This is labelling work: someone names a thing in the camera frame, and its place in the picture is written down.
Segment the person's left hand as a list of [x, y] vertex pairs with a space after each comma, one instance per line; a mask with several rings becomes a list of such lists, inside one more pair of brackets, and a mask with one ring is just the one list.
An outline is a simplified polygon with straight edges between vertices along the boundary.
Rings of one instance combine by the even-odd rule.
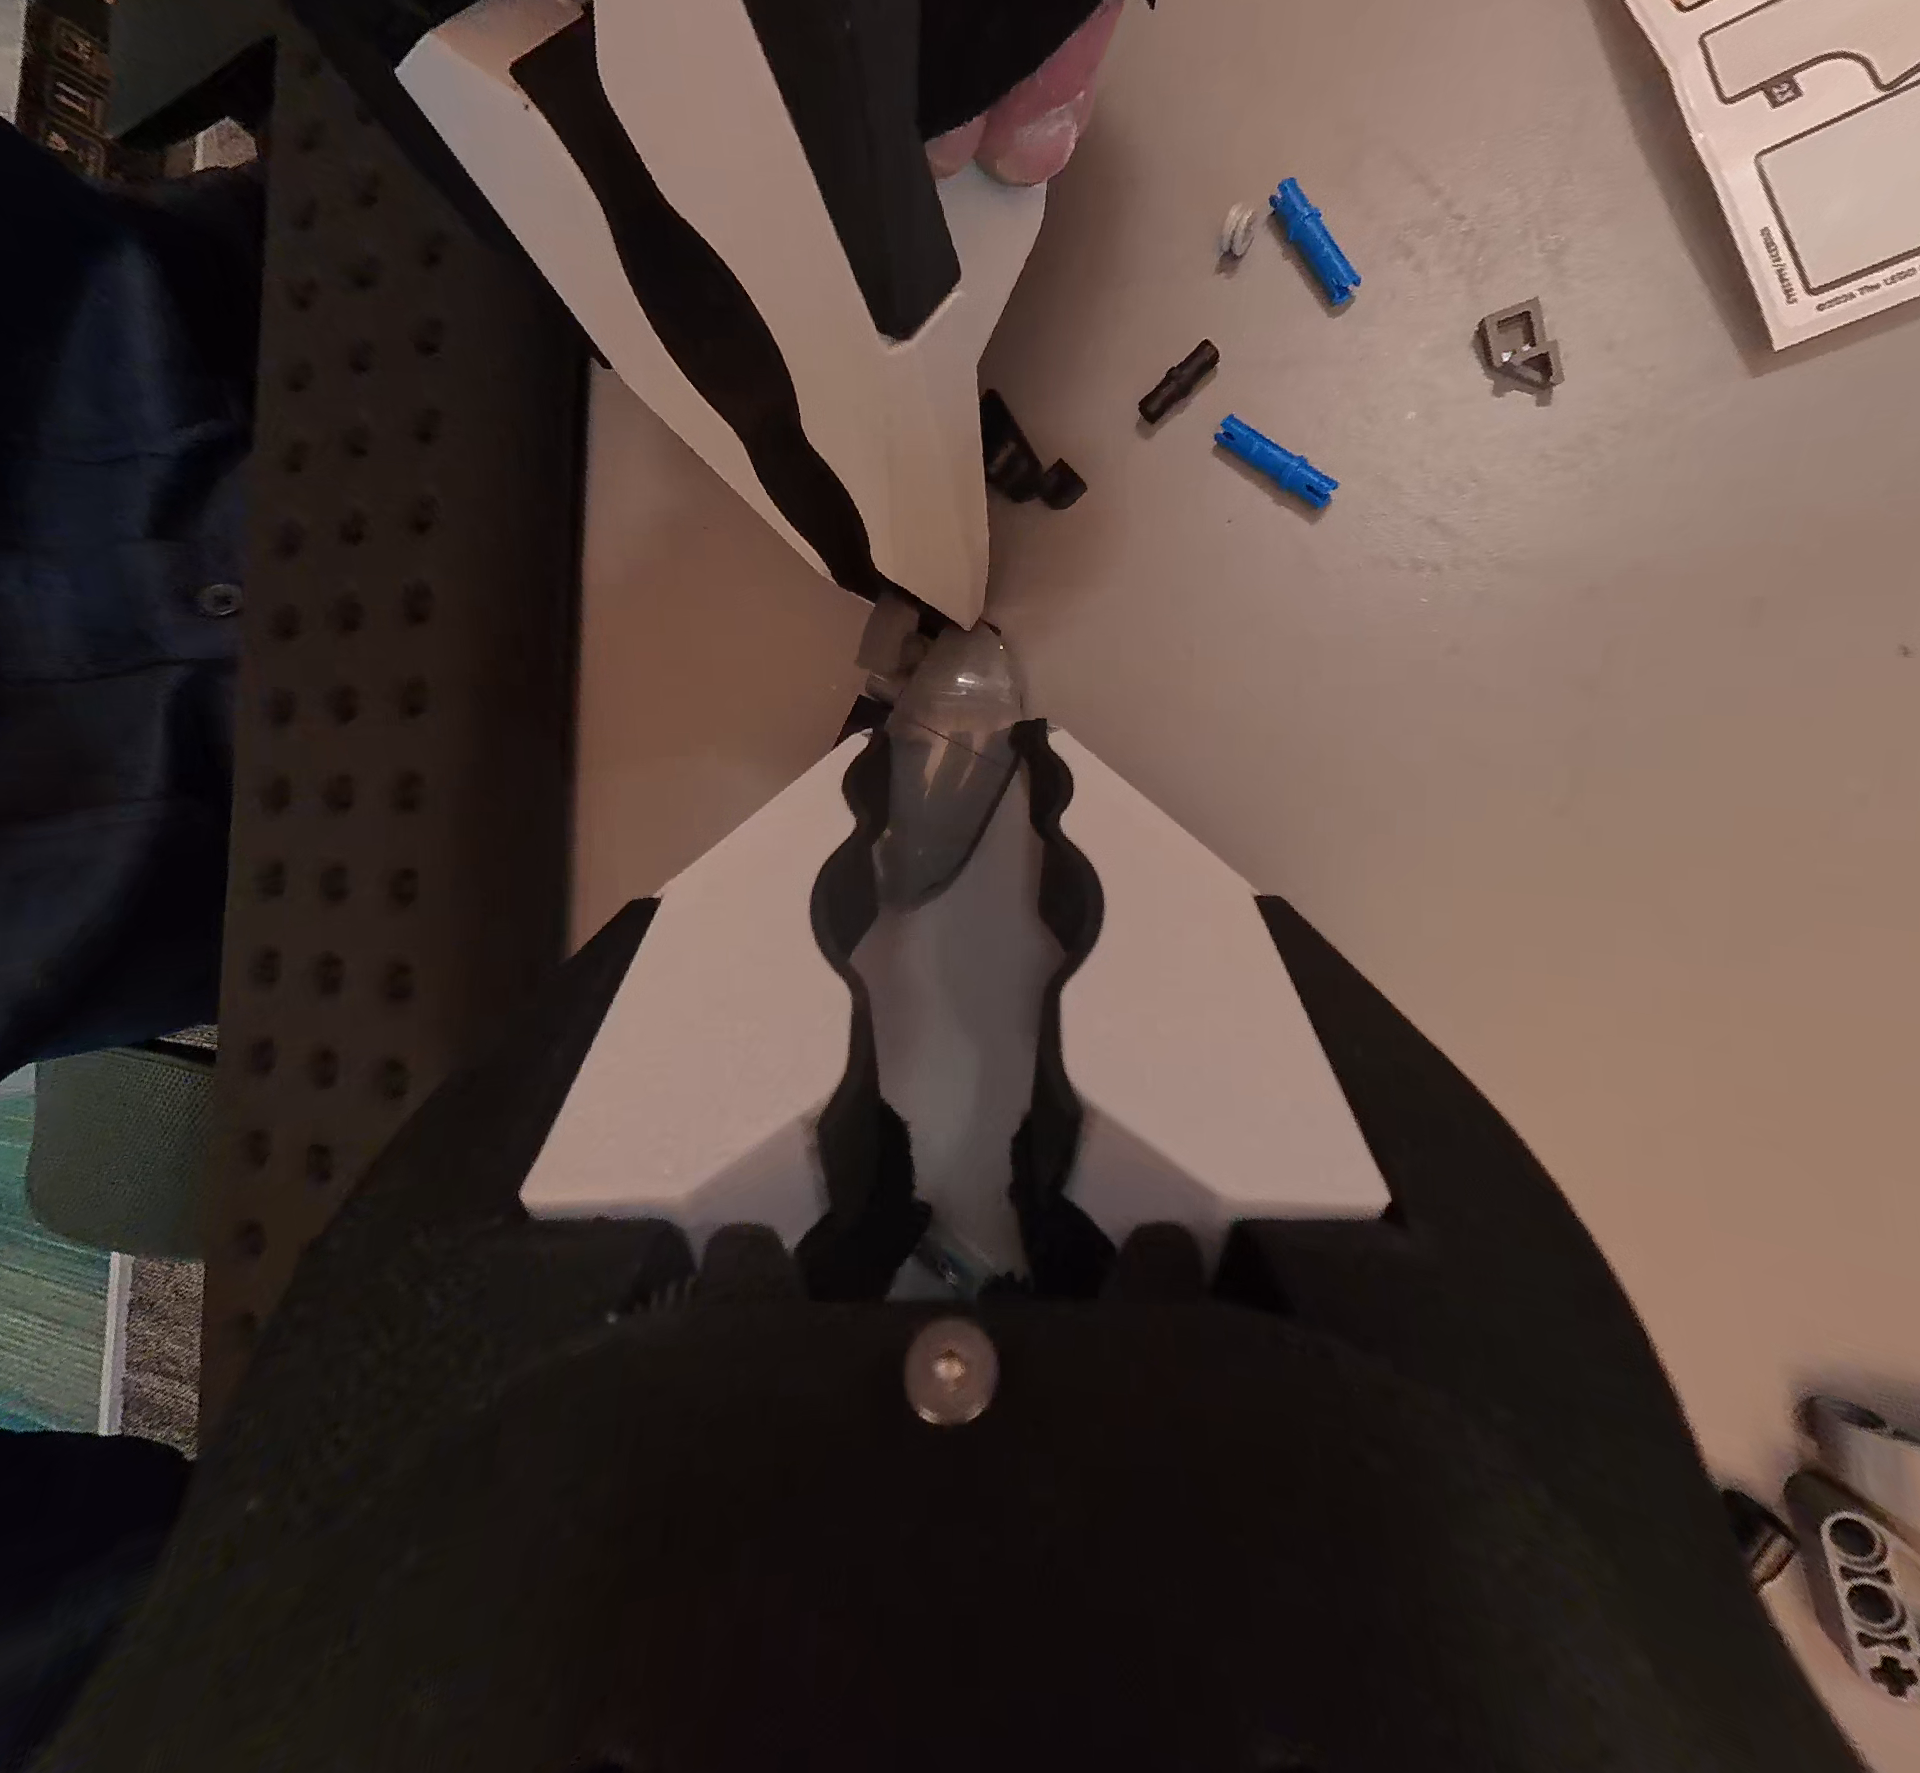
[[1088, 17], [988, 110], [926, 141], [935, 180], [968, 165], [1000, 185], [1045, 185], [1087, 129], [1093, 81], [1127, 0], [1101, 0]]

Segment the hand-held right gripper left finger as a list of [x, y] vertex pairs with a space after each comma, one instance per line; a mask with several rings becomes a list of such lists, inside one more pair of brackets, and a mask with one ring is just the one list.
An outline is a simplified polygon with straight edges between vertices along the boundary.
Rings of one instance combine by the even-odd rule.
[[870, 898], [884, 749], [842, 739], [676, 872], [522, 1185], [542, 1223], [658, 1218], [857, 1248], [884, 1206], [884, 1112], [848, 968]]

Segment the small grey lego bracket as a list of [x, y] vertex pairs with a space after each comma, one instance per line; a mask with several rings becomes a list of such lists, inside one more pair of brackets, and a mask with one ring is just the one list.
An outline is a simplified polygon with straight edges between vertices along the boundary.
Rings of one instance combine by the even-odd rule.
[[1562, 345], [1537, 294], [1485, 312], [1475, 327], [1475, 349], [1497, 395], [1523, 395], [1547, 406], [1563, 386]]

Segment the dark green office chair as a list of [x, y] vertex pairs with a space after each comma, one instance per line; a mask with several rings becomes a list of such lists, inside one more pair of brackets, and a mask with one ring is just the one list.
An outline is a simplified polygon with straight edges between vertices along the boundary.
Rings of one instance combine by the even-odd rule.
[[204, 1258], [214, 1053], [151, 1041], [35, 1065], [25, 1208], [104, 1252]]

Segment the grey domed lego assembly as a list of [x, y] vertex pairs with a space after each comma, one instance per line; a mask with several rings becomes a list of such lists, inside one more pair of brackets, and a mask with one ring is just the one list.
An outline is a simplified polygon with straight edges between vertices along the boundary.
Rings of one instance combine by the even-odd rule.
[[890, 761], [872, 856], [878, 903], [895, 915], [943, 896], [969, 863], [1014, 774], [1014, 730], [1027, 720], [1021, 659], [992, 621], [910, 639], [915, 663], [869, 672], [863, 687]]

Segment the dark grey curved technic beam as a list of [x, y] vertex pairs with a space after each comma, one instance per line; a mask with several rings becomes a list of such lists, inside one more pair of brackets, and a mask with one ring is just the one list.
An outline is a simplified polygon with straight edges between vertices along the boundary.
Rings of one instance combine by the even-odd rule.
[[1917, 1702], [1916, 1554], [1880, 1511], [1804, 1465], [1785, 1487], [1814, 1616], [1858, 1680]]

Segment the blue technic pin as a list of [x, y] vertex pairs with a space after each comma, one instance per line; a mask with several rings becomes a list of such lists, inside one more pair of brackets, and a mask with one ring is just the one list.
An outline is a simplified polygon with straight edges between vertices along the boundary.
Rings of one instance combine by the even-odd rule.
[[1328, 510], [1338, 489], [1338, 481], [1312, 465], [1305, 455], [1282, 447], [1239, 416], [1220, 416], [1213, 445], [1314, 512]]
[[1269, 196], [1269, 209], [1282, 232], [1282, 240], [1300, 254], [1308, 272], [1333, 306], [1355, 296], [1359, 274], [1322, 207], [1312, 201], [1297, 178], [1281, 178]]

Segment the black technic pin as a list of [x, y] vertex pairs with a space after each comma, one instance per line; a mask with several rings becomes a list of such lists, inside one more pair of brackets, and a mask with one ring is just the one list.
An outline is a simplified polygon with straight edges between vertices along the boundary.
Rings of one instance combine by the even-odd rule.
[[1192, 345], [1140, 395], [1140, 423], [1146, 426], [1160, 424], [1183, 406], [1215, 376], [1218, 362], [1218, 347], [1211, 340]]
[[1014, 503], [1041, 496], [1047, 467], [1027, 441], [1019, 418], [992, 388], [978, 395], [978, 430], [985, 486]]

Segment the lego sticker sheet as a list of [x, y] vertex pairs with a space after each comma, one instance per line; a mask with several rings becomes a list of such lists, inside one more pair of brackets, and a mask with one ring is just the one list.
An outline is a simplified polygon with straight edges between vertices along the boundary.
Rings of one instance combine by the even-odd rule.
[[1622, 0], [1785, 349], [1917, 287], [1917, 0]]

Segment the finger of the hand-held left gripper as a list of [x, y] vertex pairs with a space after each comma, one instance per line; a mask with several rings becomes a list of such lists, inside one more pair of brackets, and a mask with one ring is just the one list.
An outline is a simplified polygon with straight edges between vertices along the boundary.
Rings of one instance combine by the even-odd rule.
[[739, 0], [483, 0], [401, 89], [611, 376], [802, 559], [907, 587], [881, 344]]
[[1042, 185], [937, 176], [920, 0], [592, 0], [595, 72], [660, 200], [743, 318], [696, 306], [702, 402], [751, 489], [863, 594], [981, 616], [978, 365]]

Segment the grey curved lego panel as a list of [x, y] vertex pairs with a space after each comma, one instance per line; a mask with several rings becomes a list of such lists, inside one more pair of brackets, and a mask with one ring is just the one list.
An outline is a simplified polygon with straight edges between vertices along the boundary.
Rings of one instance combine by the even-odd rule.
[[1837, 1486], [1873, 1502], [1889, 1516], [1916, 1518], [1917, 1439], [1914, 1431], [1892, 1425], [1880, 1411], [1858, 1400], [1832, 1394], [1806, 1394], [1797, 1415], [1817, 1465]]

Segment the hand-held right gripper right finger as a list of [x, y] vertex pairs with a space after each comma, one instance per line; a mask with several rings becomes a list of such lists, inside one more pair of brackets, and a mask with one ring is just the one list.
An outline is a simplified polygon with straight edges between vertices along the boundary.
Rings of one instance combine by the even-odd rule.
[[1103, 1280], [1142, 1226], [1213, 1270], [1243, 1221], [1372, 1221], [1390, 1189], [1267, 928], [1185, 826], [1019, 724], [1036, 913], [1058, 961], [1019, 1125], [1033, 1280]]

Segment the person's blue shirt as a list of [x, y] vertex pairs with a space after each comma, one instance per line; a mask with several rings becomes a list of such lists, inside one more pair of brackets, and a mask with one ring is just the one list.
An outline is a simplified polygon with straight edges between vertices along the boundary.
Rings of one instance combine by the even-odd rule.
[[215, 1017], [262, 204], [3, 126], [3, 1073]]

